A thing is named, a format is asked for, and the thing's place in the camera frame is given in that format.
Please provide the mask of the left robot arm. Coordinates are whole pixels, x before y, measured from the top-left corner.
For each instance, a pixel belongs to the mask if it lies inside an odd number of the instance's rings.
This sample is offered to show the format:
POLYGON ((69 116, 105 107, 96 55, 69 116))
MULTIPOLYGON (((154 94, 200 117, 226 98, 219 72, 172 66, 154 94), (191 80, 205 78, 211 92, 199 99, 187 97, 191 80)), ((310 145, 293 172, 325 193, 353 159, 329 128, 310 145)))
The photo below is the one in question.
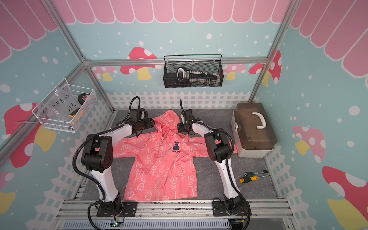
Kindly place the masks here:
POLYGON ((94 205, 99 210, 110 215, 118 215, 124 210, 112 176, 113 146, 128 136, 138 136, 140 131, 154 128, 154 124, 145 109, 130 109, 124 121, 114 128, 88 135, 86 141, 76 150, 72 167, 78 175, 96 184, 99 200, 94 205))

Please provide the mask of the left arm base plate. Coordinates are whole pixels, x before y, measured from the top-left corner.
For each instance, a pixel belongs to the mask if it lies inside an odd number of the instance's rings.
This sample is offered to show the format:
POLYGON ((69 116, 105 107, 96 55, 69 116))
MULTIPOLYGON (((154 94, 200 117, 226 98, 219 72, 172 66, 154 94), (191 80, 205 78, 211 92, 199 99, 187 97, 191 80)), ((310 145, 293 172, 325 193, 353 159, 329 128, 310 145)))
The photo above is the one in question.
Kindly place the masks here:
POLYGON ((137 206, 138 202, 136 201, 124 201, 121 202, 121 205, 118 206, 117 209, 114 209, 112 204, 104 202, 103 205, 98 209, 96 216, 99 218, 135 217, 137 206))

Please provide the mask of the pink patterned kids jacket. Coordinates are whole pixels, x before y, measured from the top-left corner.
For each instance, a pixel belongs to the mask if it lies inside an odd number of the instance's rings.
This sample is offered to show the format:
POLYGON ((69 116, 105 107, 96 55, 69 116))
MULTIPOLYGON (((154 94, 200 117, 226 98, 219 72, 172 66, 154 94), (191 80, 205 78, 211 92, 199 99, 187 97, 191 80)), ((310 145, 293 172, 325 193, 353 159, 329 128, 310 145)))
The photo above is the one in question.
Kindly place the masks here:
POLYGON ((124 200, 153 202, 197 197, 194 157, 207 157, 204 138, 180 134, 179 116, 168 110, 155 117, 155 132, 122 139, 115 158, 134 157, 124 200))

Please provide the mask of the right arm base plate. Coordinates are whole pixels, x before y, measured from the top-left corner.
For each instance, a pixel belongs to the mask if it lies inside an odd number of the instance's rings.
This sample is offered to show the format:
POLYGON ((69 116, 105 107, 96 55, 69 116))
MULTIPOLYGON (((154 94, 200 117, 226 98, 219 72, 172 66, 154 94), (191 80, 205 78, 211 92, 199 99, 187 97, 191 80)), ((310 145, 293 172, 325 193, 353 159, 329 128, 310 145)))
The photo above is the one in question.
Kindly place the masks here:
POLYGON ((215 217, 225 217, 225 216, 247 217, 248 215, 249 216, 252 215, 252 212, 250 210, 250 203, 248 201, 246 201, 241 208, 231 213, 230 211, 227 210, 225 201, 214 200, 212 201, 212 212, 213 216, 215 217))

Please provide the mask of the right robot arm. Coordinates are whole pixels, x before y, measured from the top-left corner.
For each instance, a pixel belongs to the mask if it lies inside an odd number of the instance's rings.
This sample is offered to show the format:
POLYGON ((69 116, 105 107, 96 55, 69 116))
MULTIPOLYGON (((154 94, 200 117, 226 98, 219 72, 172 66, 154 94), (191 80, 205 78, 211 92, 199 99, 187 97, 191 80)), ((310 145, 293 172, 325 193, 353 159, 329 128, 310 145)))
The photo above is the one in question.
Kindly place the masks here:
POLYGON ((250 204, 237 187, 232 171, 231 156, 235 150, 235 143, 231 135, 222 128, 210 127, 199 118, 195 118, 192 109, 182 109, 181 120, 182 122, 177 125, 180 133, 198 134, 205 140, 208 155, 220 174, 226 211, 231 216, 245 214, 246 219, 250 219, 250 204))

